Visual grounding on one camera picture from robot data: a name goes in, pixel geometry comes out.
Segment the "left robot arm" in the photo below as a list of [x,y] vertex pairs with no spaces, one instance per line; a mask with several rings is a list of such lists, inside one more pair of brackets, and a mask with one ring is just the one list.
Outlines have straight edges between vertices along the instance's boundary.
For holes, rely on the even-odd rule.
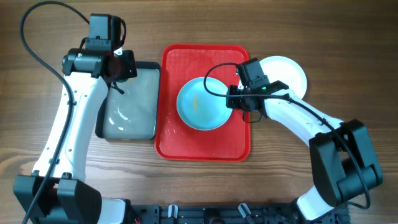
[[85,183],[86,155],[110,87],[136,77],[132,50],[71,49],[63,59],[62,97],[49,139],[31,175],[18,175],[14,195],[24,223],[129,223],[127,199],[107,198]]

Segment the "white round plate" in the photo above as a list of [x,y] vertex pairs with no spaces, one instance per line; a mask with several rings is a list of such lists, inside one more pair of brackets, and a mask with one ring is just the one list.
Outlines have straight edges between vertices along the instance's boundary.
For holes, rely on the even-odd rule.
[[303,99],[308,87],[307,76],[302,67],[294,60],[283,56],[270,56],[260,61],[260,65],[269,81],[281,81]]

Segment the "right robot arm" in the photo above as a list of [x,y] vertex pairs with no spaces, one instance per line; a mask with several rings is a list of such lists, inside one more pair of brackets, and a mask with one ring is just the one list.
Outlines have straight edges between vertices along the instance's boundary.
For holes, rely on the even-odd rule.
[[226,105],[258,111],[284,125],[310,150],[314,186],[294,203],[305,222],[314,222],[382,184],[382,171],[365,125],[344,122],[304,102],[307,77],[290,58],[252,58],[236,65],[239,85],[231,85]]

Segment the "red plastic tray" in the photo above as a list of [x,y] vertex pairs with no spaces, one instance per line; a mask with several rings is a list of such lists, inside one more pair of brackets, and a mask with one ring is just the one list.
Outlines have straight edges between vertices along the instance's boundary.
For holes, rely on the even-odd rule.
[[177,113],[177,95],[190,80],[217,64],[249,60],[240,45],[172,44],[162,54],[155,150],[169,160],[242,161],[251,152],[250,114],[234,110],[227,122],[211,131],[187,126]]

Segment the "black water tray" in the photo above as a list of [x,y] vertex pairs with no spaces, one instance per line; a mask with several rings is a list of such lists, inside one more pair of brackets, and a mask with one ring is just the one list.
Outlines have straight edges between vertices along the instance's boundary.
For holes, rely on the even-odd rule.
[[108,91],[98,112],[95,134],[106,140],[150,140],[155,136],[160,65],[137,62],[137,76]]

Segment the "light blue plate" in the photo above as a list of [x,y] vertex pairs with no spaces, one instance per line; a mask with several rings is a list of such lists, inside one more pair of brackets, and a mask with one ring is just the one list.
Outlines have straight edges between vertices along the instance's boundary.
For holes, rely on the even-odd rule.
[[210,131],[229,120],[233,110],[226,107],[223,97],[228,87],[215,78],[190,80],[177,95],[177,113],[189,127]]

